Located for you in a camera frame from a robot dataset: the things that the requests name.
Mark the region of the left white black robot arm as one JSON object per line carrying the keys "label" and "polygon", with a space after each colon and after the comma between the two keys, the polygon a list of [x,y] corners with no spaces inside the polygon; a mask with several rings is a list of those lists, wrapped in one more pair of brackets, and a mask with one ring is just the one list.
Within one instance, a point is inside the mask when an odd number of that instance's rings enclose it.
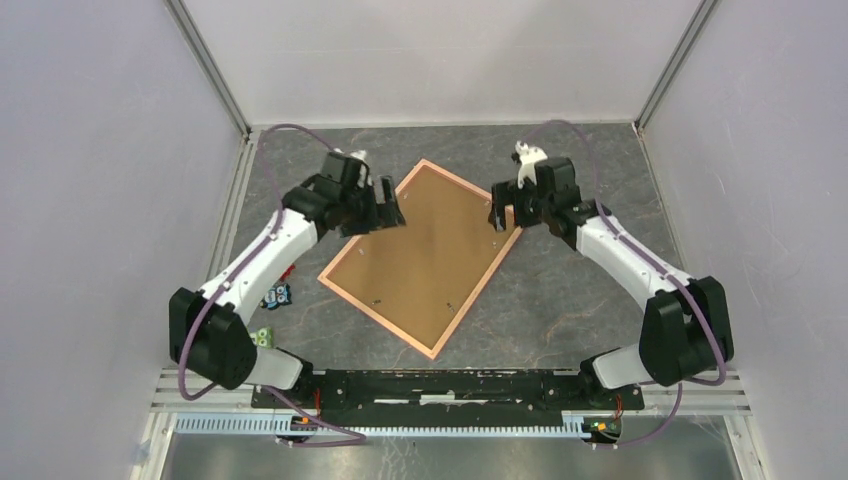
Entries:
{"label": "left white black robot arm", "polygon": [[259,347],[250,320],[271,287],[330,231],[343,237],[405,225],[396,185],[373,177],[361,151],[327,153],[321,169],[282,196],[254,240],[220,273],[196,289],[179,288],[168,303],[169,353],[178,367],[181,395],[187,373],[212,387],[275,387],[290,407],[306,405],[314,381],[304,362],[278,348]]}

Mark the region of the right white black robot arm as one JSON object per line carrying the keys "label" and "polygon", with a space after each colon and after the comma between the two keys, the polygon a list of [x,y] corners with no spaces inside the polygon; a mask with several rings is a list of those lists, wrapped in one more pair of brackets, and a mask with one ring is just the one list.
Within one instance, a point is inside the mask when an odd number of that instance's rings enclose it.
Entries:
{"label": "right white black robot arm", "polygon": [[[721,283],[673,267],[629,235],[602,203],[583,199],[570,159],[550,158],[535,147],[523,147],[512,159],[516,178],[491,188],[490,224],[504,230],[511,208],[517,227],[546,225],[607,272],[643,310],[635,344],[584,363],[577,382],[580,400],[602,408],[624,386],[722,384],[734,346]],[[716,378],[705,378],[708,370],[715,370]]]}

